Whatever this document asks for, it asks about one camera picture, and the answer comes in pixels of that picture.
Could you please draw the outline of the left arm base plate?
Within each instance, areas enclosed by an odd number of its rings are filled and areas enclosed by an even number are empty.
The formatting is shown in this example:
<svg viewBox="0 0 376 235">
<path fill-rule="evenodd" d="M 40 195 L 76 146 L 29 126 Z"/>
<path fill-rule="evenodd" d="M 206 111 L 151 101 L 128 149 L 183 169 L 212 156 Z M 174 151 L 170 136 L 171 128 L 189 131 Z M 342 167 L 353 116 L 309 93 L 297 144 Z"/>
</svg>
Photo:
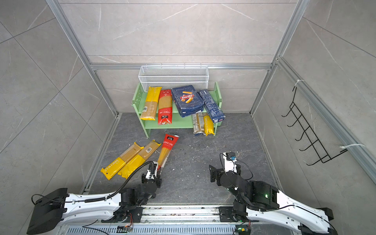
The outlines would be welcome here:
<svg viewBox="0 0 376 235">
<path fill-rule="evenodd" d="M 136 207 L 133 210 L 119 208 L 110 219 L 101 220 L 101 223 L 140 223 L 143 210 L 143 207 Z"/>
</svg>

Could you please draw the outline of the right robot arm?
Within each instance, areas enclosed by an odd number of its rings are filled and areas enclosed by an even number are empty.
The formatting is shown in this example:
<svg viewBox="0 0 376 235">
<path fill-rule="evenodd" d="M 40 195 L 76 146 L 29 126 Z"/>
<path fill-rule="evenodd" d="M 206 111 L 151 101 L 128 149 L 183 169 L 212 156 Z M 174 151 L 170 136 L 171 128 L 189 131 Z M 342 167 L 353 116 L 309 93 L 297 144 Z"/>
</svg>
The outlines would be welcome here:
<svg viewBox="0 0 376 235">
<path fill-rule="evenodd" d="M 336 235 L 333 211 L 312 208 L 263 181 L 244 179 L 237 171 L 209 166 L 210 181 L 234 196 L 231 207 L 220 207 L 224 222 L 268 222 L 302 235 Z"/>
</svg>

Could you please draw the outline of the red spaghetti bag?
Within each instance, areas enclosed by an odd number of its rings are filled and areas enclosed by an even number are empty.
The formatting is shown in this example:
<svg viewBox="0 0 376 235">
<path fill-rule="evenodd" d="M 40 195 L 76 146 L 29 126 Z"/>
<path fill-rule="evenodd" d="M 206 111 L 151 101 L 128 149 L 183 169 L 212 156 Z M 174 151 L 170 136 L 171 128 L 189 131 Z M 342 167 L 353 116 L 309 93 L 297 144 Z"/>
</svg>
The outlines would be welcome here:
<svg viewBox="0 0 376 235">
<path fill-rule="evenodd" d="M 162 149 L 161 149 L 158 161 L 157 161 L 158 170 L 164 167 L 167 161 L 167 158 L 169 157 L 169 154 L 172 148 L 174 147 L 174 145 L 176 144 L 176 142 L 178 141 L 178 139 L 179 139 L 179 136 L 177 135 L 170 135 L 170 134 L 165 135 L 164 142 L 162 144 Z"/>
<path fill-rule="evenodd" d="M 158 103 L 158 124 L 172 124 L 171 90 L 161 90 Z"/>
</svg>

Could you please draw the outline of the yellow top brown spaghetti bag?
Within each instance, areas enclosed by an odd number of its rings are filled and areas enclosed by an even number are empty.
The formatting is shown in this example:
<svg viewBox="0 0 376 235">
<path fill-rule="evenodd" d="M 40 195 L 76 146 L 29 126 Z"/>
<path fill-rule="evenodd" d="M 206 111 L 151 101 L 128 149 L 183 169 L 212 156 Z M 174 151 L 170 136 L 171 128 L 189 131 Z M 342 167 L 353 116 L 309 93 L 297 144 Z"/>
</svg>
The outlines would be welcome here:
<svg viewBox="0 0 376 235">
<path fill-rule="evenodd" d="M 161 90 L 162 87 L 149 87 L 141 120 L 155 120 Z"/>
</svg>

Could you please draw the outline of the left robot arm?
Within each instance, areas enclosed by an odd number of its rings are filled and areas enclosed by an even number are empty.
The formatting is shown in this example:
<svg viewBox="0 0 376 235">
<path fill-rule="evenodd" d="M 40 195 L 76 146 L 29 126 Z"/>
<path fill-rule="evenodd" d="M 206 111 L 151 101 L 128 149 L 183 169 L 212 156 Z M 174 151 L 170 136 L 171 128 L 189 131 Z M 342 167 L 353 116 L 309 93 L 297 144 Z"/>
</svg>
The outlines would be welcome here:
<svg viewBox="0 0 376 235">
<path fill-rule="evenodd" d="M 28 235 L 49 232 L 57 226 L 76 222 L 121 223 L 136 222 L 141 207 L 155 198 L 162 180 L 143 175 L 141 184 L 111 193 L 78 195 L 60 188 L 34 203 L 27 229 Z"/>
</svg>

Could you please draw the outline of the long blue spaghetti box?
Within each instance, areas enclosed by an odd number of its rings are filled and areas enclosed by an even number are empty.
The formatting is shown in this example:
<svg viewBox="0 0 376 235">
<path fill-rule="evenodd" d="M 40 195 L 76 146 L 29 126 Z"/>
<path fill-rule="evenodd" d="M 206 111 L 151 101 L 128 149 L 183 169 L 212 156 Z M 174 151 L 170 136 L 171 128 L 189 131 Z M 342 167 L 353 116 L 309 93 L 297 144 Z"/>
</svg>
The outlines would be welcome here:
<svg viewBox="0 0 376 235">
<path fill-rule="evenodd" d="M 224 113 L 221 111 L 211 94 L 207 89 L 198 92 L 204 102 L 204 107 L 213 123 L 221 122 L 225 119 Z"/>
</svg>

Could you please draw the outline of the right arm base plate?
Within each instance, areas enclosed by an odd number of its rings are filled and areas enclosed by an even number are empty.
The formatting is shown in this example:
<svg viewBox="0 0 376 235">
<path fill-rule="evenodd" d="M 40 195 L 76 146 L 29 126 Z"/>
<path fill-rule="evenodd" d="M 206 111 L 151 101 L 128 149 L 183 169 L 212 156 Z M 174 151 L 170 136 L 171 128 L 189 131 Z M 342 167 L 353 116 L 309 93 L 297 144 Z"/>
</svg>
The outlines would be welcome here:
<svg viewBox="0 0 376 235">
<path fill-rule="evenodd" d="M 233 214 L 233 207 L 222 206 L 218 208 L 220 222 L 243 222 L 241 217 Z"/>
</svg>

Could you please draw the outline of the yellow Pastatime spaghetti bag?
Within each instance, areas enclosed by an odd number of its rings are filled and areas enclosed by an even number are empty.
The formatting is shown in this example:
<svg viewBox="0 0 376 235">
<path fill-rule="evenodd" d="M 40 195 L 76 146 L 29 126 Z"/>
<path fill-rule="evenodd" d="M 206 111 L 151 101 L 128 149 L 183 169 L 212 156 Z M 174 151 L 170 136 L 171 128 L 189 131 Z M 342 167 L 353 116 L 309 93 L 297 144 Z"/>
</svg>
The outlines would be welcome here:
<svg viewBox="0 0 376 235">
<path fill-rule="evenodd" d="M 203 114 L 203 120 L 204 120 L 204 132 L 205 135 L 214 135 L 214 124 L 210 118 L 210 116 L 207 113 Z"/>
</svg>

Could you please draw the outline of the blue Barilla rigatoni box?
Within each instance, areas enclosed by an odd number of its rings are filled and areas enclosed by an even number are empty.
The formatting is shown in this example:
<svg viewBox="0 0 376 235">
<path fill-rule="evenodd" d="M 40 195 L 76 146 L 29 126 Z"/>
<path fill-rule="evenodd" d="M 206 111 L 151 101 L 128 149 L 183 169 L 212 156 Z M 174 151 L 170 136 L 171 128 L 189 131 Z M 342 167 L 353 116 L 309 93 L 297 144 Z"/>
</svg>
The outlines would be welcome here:
<svg viewBox="0 0 376 235">
<path fill-rule="evenodd" d="M 182 118 L 204 111 L 204 102 L 192 85 L 173 88 L 171 93 Z"/>
</svg>

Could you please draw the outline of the yellow pasta bag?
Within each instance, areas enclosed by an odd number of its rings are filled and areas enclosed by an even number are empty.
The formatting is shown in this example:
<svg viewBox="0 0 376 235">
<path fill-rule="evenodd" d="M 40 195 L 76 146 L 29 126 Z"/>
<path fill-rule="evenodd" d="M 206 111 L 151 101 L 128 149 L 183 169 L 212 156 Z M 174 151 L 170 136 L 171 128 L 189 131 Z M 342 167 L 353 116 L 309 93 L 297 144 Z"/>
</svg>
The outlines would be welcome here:
<svg viewBox="0 0 376 235">
<path fill-rule="evenodd" d="M 149 157 L 161 146 L 162 144 L 152 140 L 147 144 L 135 157 L 133 157 L 117 174 L 123 178 L 128 178 L 138 167 L 145 163 Z"/>
<path fill-rule="evenodd" d="M 112 179 L 133 157 L 135 157 L 143 149 L 143 146 L 139 146 L 136 142 L 134 142 L 111 164 L 105 168 L 102 168 L 100 172 L 103 173 L 107 180 Z"/>
</svg>

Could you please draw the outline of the clear black label pasta bag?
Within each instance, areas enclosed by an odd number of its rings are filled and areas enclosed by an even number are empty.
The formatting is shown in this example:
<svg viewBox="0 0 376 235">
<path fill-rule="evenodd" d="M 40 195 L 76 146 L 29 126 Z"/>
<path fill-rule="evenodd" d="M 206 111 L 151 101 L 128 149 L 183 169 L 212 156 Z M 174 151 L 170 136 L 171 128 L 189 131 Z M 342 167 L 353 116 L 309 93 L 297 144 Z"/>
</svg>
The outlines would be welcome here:
<svg viewBox="0 0 376 235">
<path fill-rule="evenodd" d="M 195 136 L 200 136 L 205 134 L 205 127 L 204 127 L 204 115 L 202 112 L 196 113 L 192 115 L 193 119 L 193 134 Z"/>
</svg>

